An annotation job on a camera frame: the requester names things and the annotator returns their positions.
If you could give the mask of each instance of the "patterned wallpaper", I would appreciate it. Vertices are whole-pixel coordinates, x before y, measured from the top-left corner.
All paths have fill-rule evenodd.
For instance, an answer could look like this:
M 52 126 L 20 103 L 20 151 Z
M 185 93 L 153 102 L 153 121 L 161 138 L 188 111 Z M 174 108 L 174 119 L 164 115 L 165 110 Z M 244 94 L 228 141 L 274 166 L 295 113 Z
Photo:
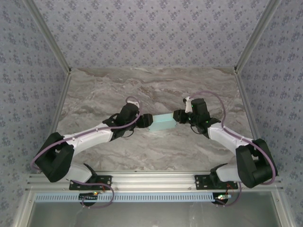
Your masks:
M 0 9 L 0 226 L 9 227 L 65 74 L 22 0 Z
M 282 0 L 241 76 L 303 226 L 303 2 Z
M 234 66 L 268 0 L 35 0 L 69 66 Z

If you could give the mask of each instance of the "marble surface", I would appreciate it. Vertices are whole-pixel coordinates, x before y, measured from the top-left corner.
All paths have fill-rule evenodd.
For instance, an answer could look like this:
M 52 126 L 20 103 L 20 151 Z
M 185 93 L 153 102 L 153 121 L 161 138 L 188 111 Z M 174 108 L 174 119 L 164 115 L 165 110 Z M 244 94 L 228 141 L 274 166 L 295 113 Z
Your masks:
M 75 133 L 120 112 L 125 98 L 136 96 L 143 113 L 153 115 L 184 109 L 183 97 L 199 90 L 220 95 L 226 126 L 251 137 L 249 123 L 232 69 L 222 68 L 116 68 L 73 69 L 57 131 Z M 216 97 L 206 100 L 212 117 L 222 119 Z M 234 155 L 216 141 L 194 134 L 189 125 L 149 132 L 135 129 L 129 138 L 118 138 L 89 148 L 75 157 L 95 170 L 209 170 L 234 163 Z

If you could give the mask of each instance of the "light blue block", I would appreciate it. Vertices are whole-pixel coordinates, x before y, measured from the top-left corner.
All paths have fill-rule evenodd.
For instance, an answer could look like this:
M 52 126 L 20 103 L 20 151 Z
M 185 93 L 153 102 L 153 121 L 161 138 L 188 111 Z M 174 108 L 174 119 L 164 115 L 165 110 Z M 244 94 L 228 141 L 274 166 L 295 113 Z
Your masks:
M 152 116 L 152 119 L 153 123 L 149 127 L 150 131 L 172 129 L 176 127 L 176 121 L 173 118 L 173 113 L 155 115 Z

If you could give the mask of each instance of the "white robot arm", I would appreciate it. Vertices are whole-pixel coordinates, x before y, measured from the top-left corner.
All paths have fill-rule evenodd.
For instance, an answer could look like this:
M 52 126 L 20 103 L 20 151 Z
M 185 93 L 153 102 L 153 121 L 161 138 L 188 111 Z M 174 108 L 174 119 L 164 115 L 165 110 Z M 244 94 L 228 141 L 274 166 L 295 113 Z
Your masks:
M 116 113 L 94 128 L 70 135 L 52 133 L 41 147 L 31 165 L 35 163 L 50 182 L 78 181 L 95 183 L 95 172 L 87 164 L 73 163 L 80 152 L 100 143 L 122 137 L 135 127 L 146 128 L 152 124 L 151 114 L 140 115 L 138 102 L 127 101 Z
M 185 110 L 176 110 L 174 119 L 179 123 L 189 123 L 191 128 L 196 127 L 198 134 L 219 142 L 236 156 L 236 165 L 222 164 L 211 169 L 210 179 L 214 187 L 222 182 L 243 182 L 252 188 L 271 179 L 273 173 L 277 175 L 264 140 L 245 138 L 223 126 L 220 120 L 210 117 L 202 98 L 187 97 L 183 102 L 186 104 Z

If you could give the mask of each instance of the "purple cable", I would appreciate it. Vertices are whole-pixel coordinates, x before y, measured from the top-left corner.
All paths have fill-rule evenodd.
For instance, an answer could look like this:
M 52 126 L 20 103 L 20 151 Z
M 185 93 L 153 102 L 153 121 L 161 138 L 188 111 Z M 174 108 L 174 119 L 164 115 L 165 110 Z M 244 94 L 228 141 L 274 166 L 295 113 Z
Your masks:
M 82 183 L 80 181 L 73 181 L 75 183 L 78 183 L 78 184 L 82 184 L 82 185 L 99 185 L 99 186 L 104 186 L 104 187 L 107 187 L 109 188 L 111 191 L 112 191 L 112 198 L 110 199 L 110 201 L 107 203 L 107 204 L 104 204 L 102 206 L 94 206 L 94 207 L 88 207 L 88 206 L 85 206 L 84 205 L 84 201 L 85 199 L 87 198 L 87 196 L 85 196 L 83 199 L 82 199 L 82 206 L 84 207 L 87 207 L 89 209 L 99 209 L 99 208 L 105 208 L 105 207 L 108 207 L 109 205 L 111 205 L 113 203 L 113 200 L 114 200 L 114 197 L 115 197 L 115 192 L 114 192 L 114 189 L 109 186 L 108 184 L 105 184 L 105 183 Z
M 105 129 L 123 129 L 123 128 L 126 128 L 126 127 L 128 127 L 128 126 L 134 124 L 134 123 L 139 119 L 139 117 L 141 116 L 142 105 L 141 105 L 141 103 L 139 102 L 139 100 L 138 100 L 136 97 L 134 97 L 134 96 L 129 96 L 129 97 L 127 97 L 125 101 L 127 102 L 128 99 L 130 99 L 130 98 L 133 98 L 134 100 L 136 100 L 137 103 L 139 103 L 139 114 L 138 114 L 138 116 L 137 116 L 132 122 L 130 122 L 130 123 L 126 124 L 126 125 L 116 126 L 116 127 L 100 127 L 100 128 L 98 128 L 98 130 L 105 130 Z M 80 133 L 79 135 L 76 135 L 76 136 L 74 136 L 74 137 L 69 137 L 69 138 L 65 138 L 65 139 L 63 139 L 63 140 L 57 141 L 57 142 L 55 142 L 55 143 L 53 143 L 53 144 L 47 146 L 47 147 L 44 148 L 39 154 L 37 154 L 37 155 L 34 157 L 34 159 L 31 161 L 31 163 L 30 163 L 31 168 L 32 168 L 32 169 L 36 169 L 36 170 L 40 170 L 39 168 L 37 168 L 37 167 L 34 166 L 35 161 L 37 161 L 37 159 L 40 158 L 40 157 L 41 157 L 45 152 L 47 152 L 50 148 L 52 148 L 52 147 L 54 147 L 54 146 L 56 146 L 56 145 L 58 145 L 58 144 L 61 144 L 61 143 L 63 143 L 63 142 L 70 141 L 70 140 L 72 140 L 72 138 L 75 138 L 75 139 L 76 139 L 76 138 L 79 138 L 79 137 L 81 137 L 81 136 L 85 136 L 85 135 L 90 134 L 90 133 L 95 132 L 95 131 L 96 131 L 96 129 L 92 129 L 92 130 L 89 130 L 89 131 Z M 104 183 L 82 183 L 82 182 L 79 182 L 79 181 L 74 181 L 74 182 L 76 182 L 76 183 L 78 183 L 78 184 L 81 184 L 81 185 L 100 185 L 100 186 L 107 187 L 107 188 L 109 188 L 109 189 L 112 191 L 113 197 L 112 197 L 112 199 L 110 200 L 109 203 L 107 203 L 107 204 L 105 204 L 105 205 L 103 205 L 103 206 L 97 206 L 97 207 L 92 207 L 92 208 L 103 208 L 103 207 L 107 207 L 107 206 L 109 206 L 110 204 L 112 204 L 113 199 L 114 199 L 114 194 L 115 194 L 115 193 L 114 193 L 114 190 L 112 189 L 112 187 L 110 187 L 109 185 L 104 184 Z

